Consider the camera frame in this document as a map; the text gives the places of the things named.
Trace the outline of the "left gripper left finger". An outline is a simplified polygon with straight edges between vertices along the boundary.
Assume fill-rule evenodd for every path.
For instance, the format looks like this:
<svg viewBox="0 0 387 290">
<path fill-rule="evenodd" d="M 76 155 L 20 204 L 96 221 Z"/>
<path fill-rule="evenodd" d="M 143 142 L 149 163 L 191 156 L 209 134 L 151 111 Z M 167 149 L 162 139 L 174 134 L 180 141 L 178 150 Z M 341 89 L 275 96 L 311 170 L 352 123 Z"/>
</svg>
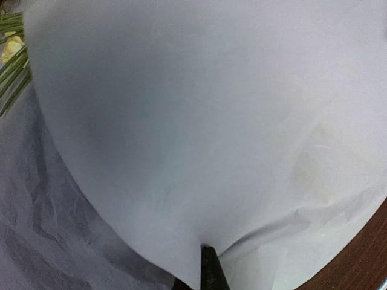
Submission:
<svg viewBox="0 0 387 290">
<path fill-rule="evenodd" d="M 180 279 L 175 279 L 172 290 L 192 290 L 187 284 Z"/>
</svg>

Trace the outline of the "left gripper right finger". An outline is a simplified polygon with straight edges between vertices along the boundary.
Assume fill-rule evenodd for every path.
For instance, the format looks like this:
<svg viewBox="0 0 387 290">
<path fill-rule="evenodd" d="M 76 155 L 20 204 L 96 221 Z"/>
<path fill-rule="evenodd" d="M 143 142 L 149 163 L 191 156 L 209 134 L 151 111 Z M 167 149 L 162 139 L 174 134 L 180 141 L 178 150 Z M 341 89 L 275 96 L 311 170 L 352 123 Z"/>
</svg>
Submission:
<svg viewBox="0 0 387 290">
<path fill-rule="evenodd" d="M 212 246 L 201 247 L 201 290 L 230 290 L 218 255 Z"/>
</svg>

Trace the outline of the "white wrapping paper sheet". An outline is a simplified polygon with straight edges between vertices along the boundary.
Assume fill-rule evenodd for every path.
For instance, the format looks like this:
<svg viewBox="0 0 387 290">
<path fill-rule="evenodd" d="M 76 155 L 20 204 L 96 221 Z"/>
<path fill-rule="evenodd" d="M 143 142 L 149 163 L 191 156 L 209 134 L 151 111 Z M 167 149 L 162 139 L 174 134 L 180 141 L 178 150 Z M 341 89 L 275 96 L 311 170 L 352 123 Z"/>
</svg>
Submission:
<svg viewBox="0 0 387 290">
<path fill-rule="evenodd" d="M 385 1 L 16 1 L 1 288 L 294 289 L 386 199 Z"/>
</svg>

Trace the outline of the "yellow fake flower bunch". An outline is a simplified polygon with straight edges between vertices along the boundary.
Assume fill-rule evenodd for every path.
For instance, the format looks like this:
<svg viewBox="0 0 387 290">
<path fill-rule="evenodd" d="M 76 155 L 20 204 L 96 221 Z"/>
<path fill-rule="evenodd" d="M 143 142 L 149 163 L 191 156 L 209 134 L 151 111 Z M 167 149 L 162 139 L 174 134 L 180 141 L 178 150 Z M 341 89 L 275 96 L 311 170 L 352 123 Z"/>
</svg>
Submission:
<svg viewBox="0 0 387 290">
<path fill-rule="evenodd" d="M 1 15 L 1 116 L 33 80 L 24 30 L 24 14 Z"/>
</svg>

